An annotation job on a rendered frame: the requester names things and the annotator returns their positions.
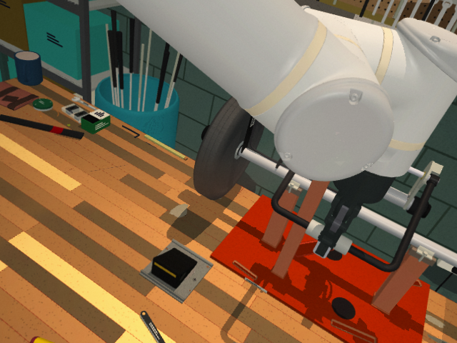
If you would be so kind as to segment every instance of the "black wheel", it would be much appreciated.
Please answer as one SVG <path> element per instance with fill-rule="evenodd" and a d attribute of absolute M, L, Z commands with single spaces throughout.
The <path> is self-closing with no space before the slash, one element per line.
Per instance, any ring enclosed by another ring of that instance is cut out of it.
<path fill-rule="evenodd" d="M 251 115 L 234 98 L 221 108 L 213 122 L 202 133 L 203 141 L 194 167 L 194 186 L 210 200 L 220 199 L 235 186 L 249 161 L 235 153 L 244 141 Z M 263 125 L 255 121 L 248 148 L 257 149 Z"/>

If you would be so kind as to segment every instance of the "gray metal plate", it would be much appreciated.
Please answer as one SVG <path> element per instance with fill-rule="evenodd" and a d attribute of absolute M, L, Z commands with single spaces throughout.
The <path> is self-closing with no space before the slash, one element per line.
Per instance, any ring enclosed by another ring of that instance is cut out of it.
<path fill-rule="evenodd" d="M 158 288 L 162 289 L 164 292 L 168 293 L 171 297 L 178 300 L 180 303 L 183 303 L 184 300 L 192 293 L 197 284 L 205 277 L 206 273 L 212 268 L 213 264 L 210 261 L 207 261 L 203 257 L 197 255 L 195 252 L 191 251 L 181 243 L 173 239 L 173 241 L 163 250 L 159 255 L 162 255 L 164 252 L 171 250 L 173 248 L 178 249 L 180 252 L 183 252 L 187 256 L 191 257 L 193 260 L 197 261 L 197 265 L 191 270 L 189 275 L 182 281 L 178 288 L 173 288 L 166 282 L 163 282 L 155 275 L 151 274 L 152 270 L 152 261 L 148 266 L 141 270 L 140 275 L 145 279 L 149 280 L 155 284 Z"/>

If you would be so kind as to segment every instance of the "red board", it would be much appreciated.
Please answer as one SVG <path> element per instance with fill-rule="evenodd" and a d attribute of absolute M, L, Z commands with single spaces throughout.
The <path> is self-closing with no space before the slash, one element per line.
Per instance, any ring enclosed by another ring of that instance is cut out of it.
<path fill-rule="evenodd" d="M 308 235 L 281 279 L 271 270 L 293 222 L 288 223 L 281 243 L 274 249 L 261 242 L 272 213 L 271 199 L 260 197 L 211 257 L 240 277 L 247 277 L 233 265 L 233 261 L 239 262 L 257 275 L 255 283 L 268 294 L 344 342 L 422 342 L 429 284 L 421 282 L 421 286 L 411 287 L 387 315 L 371 306 L 371 300 L 390 273 L 352 254 L 338 261 L 322 259 L 313 253 L 317 241 Z M 342 319 L 333 311 L 331 302 L 337 297 L 355 307 L 353 319 Z"/>

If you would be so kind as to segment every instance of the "green box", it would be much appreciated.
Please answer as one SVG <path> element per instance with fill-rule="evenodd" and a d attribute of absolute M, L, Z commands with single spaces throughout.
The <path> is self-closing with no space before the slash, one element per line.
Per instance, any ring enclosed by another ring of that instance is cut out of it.
<path fill-rule="evenodd" d="M 97 110 L 81 118 L 81 128 L 90 134 L 96 134 L 111 125 L 111 116 L 105 111 Z"/>
<path fill-rule="evenodd" d="M 81 73 L 79 16 L 47 1 L 24 5 L 29 50 L 41 60 L 76 80 Z M 106 24 L 111 17 L 99 11 L 89 12 L 91 75 L 110 69 Z"/>

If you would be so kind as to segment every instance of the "blue mug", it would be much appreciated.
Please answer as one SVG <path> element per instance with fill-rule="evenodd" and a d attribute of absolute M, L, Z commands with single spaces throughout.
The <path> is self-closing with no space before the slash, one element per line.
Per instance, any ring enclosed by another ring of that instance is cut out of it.
<path fill-rule="evenodd" d="M 14 54 L 17 80 L 26 86 L 36 86 L 43 82 L 41 57 L 33 51 L 20 51 Z"/>

